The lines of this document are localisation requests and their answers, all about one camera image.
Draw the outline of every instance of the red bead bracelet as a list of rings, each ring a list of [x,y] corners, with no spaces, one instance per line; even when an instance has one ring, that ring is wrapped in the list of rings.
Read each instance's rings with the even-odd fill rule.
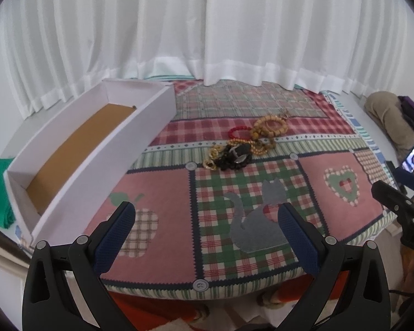
[[[252,140],[250,137],[248,137],[248,138],[238,138],[238,137],[235,137],[233,135],[233,133],[236,132],[237,130],[248,130],[248,131],[250,131],[250,130],[252,130],[252,128],[251,127],[246,127],[246,126],[236,126],[236,127],[233,127],[232,129],[229,130],[229,139],[244,139],[246,141]]]

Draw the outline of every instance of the cardboard bottom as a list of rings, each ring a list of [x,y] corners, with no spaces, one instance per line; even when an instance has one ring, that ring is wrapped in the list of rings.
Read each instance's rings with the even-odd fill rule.
[[[89,154],[135,110],[135,106],[105,105],[51,155],[26,189],[40,215]]]

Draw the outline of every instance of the bed sheet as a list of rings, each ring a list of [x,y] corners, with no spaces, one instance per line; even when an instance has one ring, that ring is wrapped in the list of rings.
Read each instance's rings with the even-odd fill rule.
[[[392,183],[384,157],[333,95],[298,86],[288,91],[269,82],[174,85],[177,115],[85,231],[91,233],[122,201],[134,203],[136,223],[111,270],[102,275],[110,290],[220,299],[301,275],[288,243],[270,232],[282,201],[265,203],[263,189],[276,195],[279,183],[305,220],[347,244],[363,244],[394,220],[370,193],[376,180]],[[230,128],[285,111],[288,132],[275,139],[268,154],[239,171],[202,167],[213,145],[226,144]]]

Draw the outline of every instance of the phone screen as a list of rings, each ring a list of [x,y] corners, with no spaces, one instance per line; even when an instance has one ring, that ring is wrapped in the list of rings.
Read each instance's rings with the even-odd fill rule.
[[[407,155],[405,160],[402,162],[402,168],[407,170],[410,173],[414,171],[414,148],[411,152]]]

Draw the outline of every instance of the blue textured pad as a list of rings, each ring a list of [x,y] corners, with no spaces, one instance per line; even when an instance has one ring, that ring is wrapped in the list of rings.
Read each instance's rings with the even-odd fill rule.
[[[135,207],[129,203],[95,249],[94,272],[98,276],[109,271],[134,223]]]
[[[302,269],[307,274],[317,276],[320,271],[319,254],[305,231],[284,204],[278,210],[278,224],[296,254]]]
[[[409,173],[403,168],[396,168],[393,172],[394,178],[401,184],[414,191],[414,174]]]

